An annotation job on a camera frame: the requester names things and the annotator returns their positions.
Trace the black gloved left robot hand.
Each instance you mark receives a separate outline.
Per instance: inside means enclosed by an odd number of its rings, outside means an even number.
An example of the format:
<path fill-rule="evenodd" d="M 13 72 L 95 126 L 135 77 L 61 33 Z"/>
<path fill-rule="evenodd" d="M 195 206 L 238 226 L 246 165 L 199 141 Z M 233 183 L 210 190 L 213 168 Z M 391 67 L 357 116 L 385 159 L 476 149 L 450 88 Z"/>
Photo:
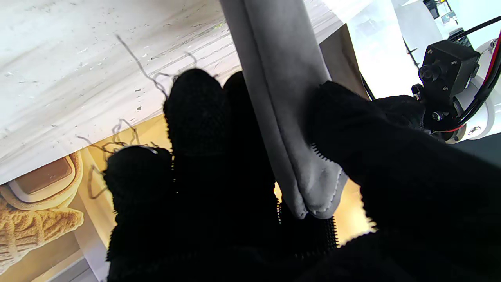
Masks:
<path fill-rule="evenodd" d="M 391 123 L 412 130 L 426 131 L 424 127 L 426 108 L 415 98 L 398 95 L 376 99 L 372 103 L 383 111 Z"/>

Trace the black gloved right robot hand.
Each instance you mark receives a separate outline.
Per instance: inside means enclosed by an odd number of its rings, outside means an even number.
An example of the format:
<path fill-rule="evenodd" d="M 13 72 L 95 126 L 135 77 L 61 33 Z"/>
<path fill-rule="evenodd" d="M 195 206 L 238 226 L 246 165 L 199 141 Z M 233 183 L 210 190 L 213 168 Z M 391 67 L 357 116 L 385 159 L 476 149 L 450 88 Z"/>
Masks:
<path fill-rule="evenodd" d="M 164 104 L 172 151 L 108 157 L 107 280 L 500 281 L 500 168 L 391 123 L 335 82 L 307 107 L 308 143 L 360 186 L 374 233 L 338 248 L 332 218 L 297 219 L 279 204 L 243 73 L 221 86 L 189 69 Z"/>

